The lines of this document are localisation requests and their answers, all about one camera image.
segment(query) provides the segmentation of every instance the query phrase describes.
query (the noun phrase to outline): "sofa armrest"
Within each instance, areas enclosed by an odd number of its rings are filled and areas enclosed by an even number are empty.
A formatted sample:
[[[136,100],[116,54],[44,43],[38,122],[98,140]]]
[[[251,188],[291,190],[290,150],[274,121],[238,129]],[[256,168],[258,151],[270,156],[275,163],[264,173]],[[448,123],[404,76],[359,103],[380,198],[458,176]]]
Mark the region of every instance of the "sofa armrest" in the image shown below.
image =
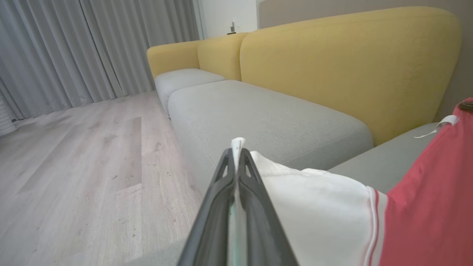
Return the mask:
[[[199,68],[197,46],[201,41],[164,44],[148,49],[148,63],[153,78],[159,74],[185,69]]]

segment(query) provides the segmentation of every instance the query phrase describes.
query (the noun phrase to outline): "clothing tag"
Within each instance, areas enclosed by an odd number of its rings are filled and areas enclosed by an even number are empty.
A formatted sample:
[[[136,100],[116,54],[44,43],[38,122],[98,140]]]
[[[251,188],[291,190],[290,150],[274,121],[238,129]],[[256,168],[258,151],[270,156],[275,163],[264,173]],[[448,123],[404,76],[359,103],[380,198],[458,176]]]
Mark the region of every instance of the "clothing tag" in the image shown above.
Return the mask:
[[[425,134],[425,135],[423,135],[423,136],[414,137],[414,138],[420,139],[420,138],[423,138],[423,137],[428,136],[428,135],[430,135],[430,134],[437,133],[437,132],[440,131],[440,130],[442,129],[442,127],[444,127],[445,125],[447,125],[447,124],[455,125],[457,122],[458,122],[458,118],[456,117],[456,115],[447,115],[447,116],[445,116],[444,119],[442,119],[442,121],[440,121],[440,122],[437,124],[437,127],[434,129],[434,131],[430,132],[429,134]]]
[[[233,161],[235,163],[235,172],[238,172],[238,165],[240,161],[240,153],[241,149],[243,148],[243,144],[245,143],[246,139],[239,137],[232,139],[231,147],[233,153]]]

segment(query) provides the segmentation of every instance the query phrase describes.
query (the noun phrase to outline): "gray curtain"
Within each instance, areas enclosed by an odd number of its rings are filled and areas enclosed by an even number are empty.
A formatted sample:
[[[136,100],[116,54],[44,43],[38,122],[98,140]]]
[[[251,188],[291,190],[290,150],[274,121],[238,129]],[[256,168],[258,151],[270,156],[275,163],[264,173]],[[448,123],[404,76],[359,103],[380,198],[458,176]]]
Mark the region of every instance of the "gray curtain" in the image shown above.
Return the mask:
[[[198,38],[192,0],[2,0],[0,94],[21,119],[150,91],[146,50]]]

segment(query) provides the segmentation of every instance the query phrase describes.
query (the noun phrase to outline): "red cloth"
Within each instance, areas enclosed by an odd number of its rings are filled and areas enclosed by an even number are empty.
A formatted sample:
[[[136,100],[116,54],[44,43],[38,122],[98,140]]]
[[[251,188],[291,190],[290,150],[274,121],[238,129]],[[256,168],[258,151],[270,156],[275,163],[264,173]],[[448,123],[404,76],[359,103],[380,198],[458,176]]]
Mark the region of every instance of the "red cloth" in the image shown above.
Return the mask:
[[[453,114],[387,194],[381,266],[473,266],[473,115]]]

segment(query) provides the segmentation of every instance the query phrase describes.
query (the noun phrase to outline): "sofa seat cushion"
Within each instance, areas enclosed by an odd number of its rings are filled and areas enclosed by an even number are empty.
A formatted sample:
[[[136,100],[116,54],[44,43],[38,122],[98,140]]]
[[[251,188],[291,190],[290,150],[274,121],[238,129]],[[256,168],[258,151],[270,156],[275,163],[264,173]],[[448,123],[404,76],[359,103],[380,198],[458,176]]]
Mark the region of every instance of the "sofa seat cushion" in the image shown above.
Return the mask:
[[[350,177],[386,194],[402,180],[435,134],[420,139],[414,137],[430,133],[436,126],[437,123],[431,123],[408,131],[329,172]]]
[[[203,194],[236,137],[296,169],[330,169],[373,147],[368,128],[349,115],[236,80],[180,89],[169,99],[169,113]]]
[[[156,77],[155,85],[159,100],[163,105],[164,112],[167,116],[169,116],[167,101],[169,100],[171,94],[173,94],[175,91],[186,87],[221,81],[224,79],[224,77],[211,72],[189,68],[162,73]]]

